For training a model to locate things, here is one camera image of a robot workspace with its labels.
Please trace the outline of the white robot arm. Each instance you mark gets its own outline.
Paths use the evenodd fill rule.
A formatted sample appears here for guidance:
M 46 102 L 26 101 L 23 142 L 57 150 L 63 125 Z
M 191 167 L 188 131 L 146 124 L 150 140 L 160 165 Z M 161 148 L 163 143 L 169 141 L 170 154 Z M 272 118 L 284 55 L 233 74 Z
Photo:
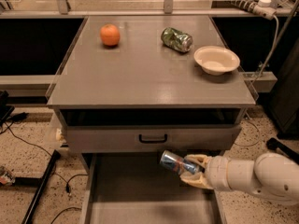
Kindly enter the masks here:
M 299 204 L 299 165 L 277 153 L 264 153 L 255 161 L 203 154 L 187 155 L 203 168 L 180 179 L 199 189 L 242 191 L 253 197 L 284 205 Z

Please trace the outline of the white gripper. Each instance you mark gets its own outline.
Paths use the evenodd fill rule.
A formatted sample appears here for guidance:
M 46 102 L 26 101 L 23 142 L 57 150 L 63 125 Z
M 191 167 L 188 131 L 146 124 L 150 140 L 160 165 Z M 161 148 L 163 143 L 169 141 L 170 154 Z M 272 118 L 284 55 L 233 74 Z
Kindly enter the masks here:
M 184 183 L 199 189 L 231 191 L 227 177 L 229 160 L 226 157 L 189 154 L 184 159 L 206 169 L 205 173 L 191 174 L 190 172 L 184 172 L 179 176 Z

